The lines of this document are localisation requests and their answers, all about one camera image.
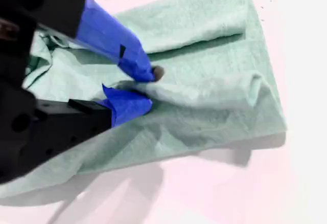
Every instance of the cloth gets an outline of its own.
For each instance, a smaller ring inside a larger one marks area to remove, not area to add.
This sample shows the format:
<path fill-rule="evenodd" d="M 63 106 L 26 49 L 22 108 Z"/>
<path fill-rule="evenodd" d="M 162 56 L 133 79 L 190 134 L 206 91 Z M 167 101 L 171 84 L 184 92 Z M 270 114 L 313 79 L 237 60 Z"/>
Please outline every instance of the cloth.
<path fill-rule="evenodd" d="M 49 70 L 36 81 L 29 74 L 26 83 L 33 84 L 29 89 L 38 98 L 60 101 L 102 98 L 102 83 L 136 89 L 152 99 L 152 110 L 1 185 L 1 197 L 61 184 L 75 174 L 128 167 L 285 131 L 251 0 L 161 0 L 117 18 L 152 53 L 153 65 L 165 68 L 158 83 L 134 83 L 107 59 L 71 48 L 55 48 Z M 48 57 L 45 47 L 36 53 L 40 39 L 35 38 L 32 54 Z"/>

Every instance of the bolt hole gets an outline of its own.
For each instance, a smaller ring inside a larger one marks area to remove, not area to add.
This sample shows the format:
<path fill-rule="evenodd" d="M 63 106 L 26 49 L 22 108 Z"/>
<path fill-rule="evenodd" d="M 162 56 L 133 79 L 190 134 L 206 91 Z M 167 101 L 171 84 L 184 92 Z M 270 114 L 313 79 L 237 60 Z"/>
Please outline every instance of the bolt hole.
<path fill-rule="evenodd" d="M 72 137 L 71 137 L 71 142 L 72 142 L 72 143 L 75 143 L 76 140 L 77 140 L 76 136 L 72 136 Z"/>
<path fill-rule="evenodd" d="M 53 149 L 49 148 L 45 151 L 46 155 L 52 155 L 53 154 Z"/>
<path fill-rule="evenodd" d="M 15 132 L 22 132 L 30 126 L 31 118 L 27 114 L 18 115 L 11 123 L 11 128 Z"/>

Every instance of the white background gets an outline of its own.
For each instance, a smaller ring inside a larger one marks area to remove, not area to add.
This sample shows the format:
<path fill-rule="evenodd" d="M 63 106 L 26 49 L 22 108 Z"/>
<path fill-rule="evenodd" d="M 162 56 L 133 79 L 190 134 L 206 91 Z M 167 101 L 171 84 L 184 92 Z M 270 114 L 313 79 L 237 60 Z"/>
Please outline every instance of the white background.
<path fill-rule="evenodd" d="M 327 223 L 327 0 L 254 3 L 287 117 L 285 140 L 78 176 L 0 199 L 0 224 Z"/>

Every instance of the folded towel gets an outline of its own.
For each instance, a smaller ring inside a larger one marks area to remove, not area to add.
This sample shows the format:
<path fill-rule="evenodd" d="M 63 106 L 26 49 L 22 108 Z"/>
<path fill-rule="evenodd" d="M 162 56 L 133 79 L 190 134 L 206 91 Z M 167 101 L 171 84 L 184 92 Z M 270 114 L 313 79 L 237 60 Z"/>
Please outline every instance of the folded towel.
<path fill-rule="evenodd" d="M 49 43 L 37 35 L 32 54 L 49 61 L 48 71 L 36 68 L 25 84 L 38 98 L 59 101 L 103 98 L 102 83 L 136 89 L 152 99 L 151 112 L 1 185 L 0 197 L 64 183 L 75 174 L 128 167 L 285 131 L 251 0 L 161 0 L 117 18 L 152 53 L 153 65 L 165 68 L 160 82 L 134 83 L 108 60 L 87 50 L 57 47 L 51 52 L 46 47 Z M 38 71 L 45 74 L 33 74 Z"/>

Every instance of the black mechanical part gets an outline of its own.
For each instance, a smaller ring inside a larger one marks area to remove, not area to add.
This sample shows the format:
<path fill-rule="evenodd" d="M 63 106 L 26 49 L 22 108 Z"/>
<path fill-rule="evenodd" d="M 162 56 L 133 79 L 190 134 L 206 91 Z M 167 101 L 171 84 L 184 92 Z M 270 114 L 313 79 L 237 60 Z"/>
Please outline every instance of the black mechanical part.
<path fill-rule="evenodd" d="M 0 0 L 0 184 L 111 128 L 93 101 L 37 100 L 21 88 L 37 25 L 75 37 L 85 0 Z"/>
<path fill-rule="evenodd" d="M 15 95 L 33 104 L 33 95 L 22 89 L 20 92 Z M 17 100 L 16 105 L 24 107 L 21 100 Z M 1 131 L 0 183 L 23 176 L 111 128 L 111 110 L 93 101 L 38 100 L 35 107 L 33 111 L 15 109 L 5 113 L 6 116 L 12 114 L 12 122 L 6 123 L 10 127 Z"/>
<path fill-rule="evenodd" d="M 54 32 L 75 38 L 85 0 L 0 0 L 3 10 L 31 18 Z"/>

